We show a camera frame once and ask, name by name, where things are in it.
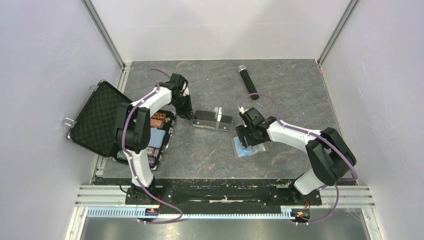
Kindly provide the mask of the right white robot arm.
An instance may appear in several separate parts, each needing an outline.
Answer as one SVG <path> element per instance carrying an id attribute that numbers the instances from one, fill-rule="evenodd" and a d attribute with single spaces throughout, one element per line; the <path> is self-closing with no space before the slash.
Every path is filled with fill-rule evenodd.
<path id="1" fill-rule="evenodd" d="M 242 148 L 267 142 L 282 143 L 306 153 L 311 169 L 289 185 L 289 199 L 302 204 L 312 191 L 334 186 L 351 172 L 351 181 L 358 178 L 356 157 L 339 132 L 331 127 L 311 130 L 286 123 L 275 116 L 264 118 L 254 107 L 239 108 L 243 123 L 235 128 Z"/>

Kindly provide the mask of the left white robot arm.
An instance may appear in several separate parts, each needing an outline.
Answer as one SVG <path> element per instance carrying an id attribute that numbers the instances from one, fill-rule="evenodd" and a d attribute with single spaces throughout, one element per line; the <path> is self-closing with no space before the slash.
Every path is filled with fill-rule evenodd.
<path id="1" fill-rule="evenodd" d="M 122 103 L 117 109 L 113 129 L 115 142 L 127 157 L 131 182 L 138 197 L 145 204 L 153 203 L 157 190 L 147 155 L 151 139 L 151 117 L 166 105 L 172 105 L 182 119 L 192 120 L 194 111 L 189 93 L 188 80 L 173 73 L 169 81 L 160 82 L 146 96 L 132 103 Z"/>

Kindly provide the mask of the black glitter microphone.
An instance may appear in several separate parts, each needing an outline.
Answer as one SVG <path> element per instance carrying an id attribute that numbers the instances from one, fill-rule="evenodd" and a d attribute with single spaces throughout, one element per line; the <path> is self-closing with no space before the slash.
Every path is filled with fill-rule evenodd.
<path id="1" fill-rule="evenodd" d="M 253 81 L 247 71 L 247 67 L 244 64 L 240 65 L 237 68 L 237 71 L 239 72 L 251 99 L 254 101 L 258 100 L 259 95 L 257 94 L 257 89 L 255 85 L 253 84 Z"/>

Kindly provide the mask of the grey card holder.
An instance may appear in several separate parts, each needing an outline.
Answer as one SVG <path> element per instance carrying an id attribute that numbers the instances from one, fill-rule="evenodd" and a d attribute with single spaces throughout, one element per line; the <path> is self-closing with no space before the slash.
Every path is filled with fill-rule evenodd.
<path id="1" fill-rule="evenodd" d="M 267 152 L 269 150 L 267 143 L 261 143 L 255 146 L 248 146 L 247 148 L 243 148 L 237 136 L 231 140 L 231 144 L 235 156 L 239 158 L 253 156 L 259 153 Z"/>

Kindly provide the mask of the clear plastic card box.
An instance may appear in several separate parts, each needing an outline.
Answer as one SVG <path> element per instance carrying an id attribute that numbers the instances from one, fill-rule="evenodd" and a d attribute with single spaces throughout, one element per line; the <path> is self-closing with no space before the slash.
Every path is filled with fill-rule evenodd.
<path id="1" fill-rule="evenodd" d="M 193 113 L 191 124 L 194 127 L 231 132 L 236 124 L 237 113 L 229 108 L 200 105 Z"/>

